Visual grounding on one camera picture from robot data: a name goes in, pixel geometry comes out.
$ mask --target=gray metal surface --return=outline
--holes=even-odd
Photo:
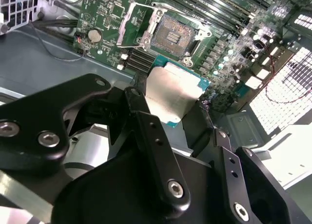
[[[41,37],[56,56],[78,56],[69,44],[47,34],[41,34]],[[128,74],[89,58],[62,62],[50,57],[28,26],[0,37],[0,60],[0,86],[22,95],[33,94],[87,73],[98,74],[111,84],[116,81],[130,83],[132,80]]]
[[[73,179],[105,163],[109,152],[107,137],[91,132],[76,137],[78,142],[72,146],[63,162],[66,173]]]
[[[0,194],[42,222],[50,222],[53,206],[1,170]]]
[[[263,140],[247,112],[226,115],[217,125],[230,134],[231,145],[235,149],[240,146],[255,148],[263,145]]]

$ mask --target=screw hole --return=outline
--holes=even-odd
[[[240,209],[239,212],[240,212],[240,214],[243,215],[243,216],[246,215],[246,212],[245,212],[243,209]]]
[[[132,92],[133,94],[135,94],[136,96],[140,96],[140,93],[138,93],[138,91],[135,90],[134,88],[131,89],[131,92]]]
[[[158,145],[160,145],[160,146],[163,145],[163,143],[162,143],[162,141],[161,141],[160,139],[156,139],[155,142],[156,142]]]
[[[238,174],[236,174],[234,171],[231,171],[231,173],[235,178],[238,178]]]
[[[105,86],[105,82],[103,82],[102,80],[97,80],[97,84],[100,86]]]
[[[230,162],[232,162],[233,164],[235,164],[235,161],[232,158],[229,158]]]
[[[150,127],[151,127],[151,128],[154,128],[154,129],[155,129],[155,128],[156,128],[156,125],[155,125],[155,123],[153,123],[153,122],[150,122]]]

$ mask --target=capacitor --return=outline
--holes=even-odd
[[[256,59],[259,57],[259,54],[256,53],[255,51],[252,51],[252,52],[251,52],[251,55],[252,55],[254,58],[256,58]]]
[[[240,83],[240,80],[239,80],[239,77],[238,77],[238,76],[235,75],[233,78],[234,78],[234,80],[235,80],[236,83]]]
[[[233,70],[236,72],[236,73],[238,73],[239,72],[239,68],[235,65],[235,66],[233,66]]]
[[[261,28],[256,28],[255,32],[257,33],[257,35],[262,35],[263,34],[263,29]]]
[[[218,71],[216,70],[216,69],[213,69],[212,71],[211,71],[211,73],[213,74],[213,75],[218,75]]]
[[[229,49],[229,50],[228,50],[228,55],[231,56],[231,55],[233,55],[233,54],[234,54],[234,50],[233,50],[233,49]]]
[[[273,43],[274,39],[271,36],[268,35],[263,35],[263,38],[268,41],[268,43]]]
[[[99,30],[93,29],[88,32],[88,38],[91,42],[97,43],[102,40],[102,34]]]
[[[252,33],[252,34],[251,34],[251,37],[252,37],[252,39],[253,39],[254,41],[260,39],[260,36],[259,36],[258,34],[256,34],[256,33]]]
[[[248,57],[248,59],[249,59],[252,63],[254,63],[254,62],[255,62],[255,58],[254,58],[254,56],[253,56],[253,55],[250,55],[250,56]]]
[[[223,64],[223,63],[219,63],[219,64],[218,64],[218,69],[223,69],[223,67],[224,67],[224,64]]]
[[[230,58],[228,56],[223,57],[224,62],[229,62]]]

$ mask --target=metal panel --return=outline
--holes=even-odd
[[[87,73],[104,77],[111,84],[130,83],[132,77],[92,59],[63,62],[50,57],[33,31],[26,26],[0,37],[0,86],[22,95],[30,95]],[[60,57],[78,56],[69,44],[47,34],[41,37],[50,51]]]

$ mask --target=black plastic bracket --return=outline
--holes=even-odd
[[[43,174],[57,171],[79,110],[110,90],[105,79],[88,74],[1,106],[0,121],[14,122],[19,129],[14,137],[0,139],[0,168]],[[56,146],[39,144],[38,137],[45,131],[58,136]]]

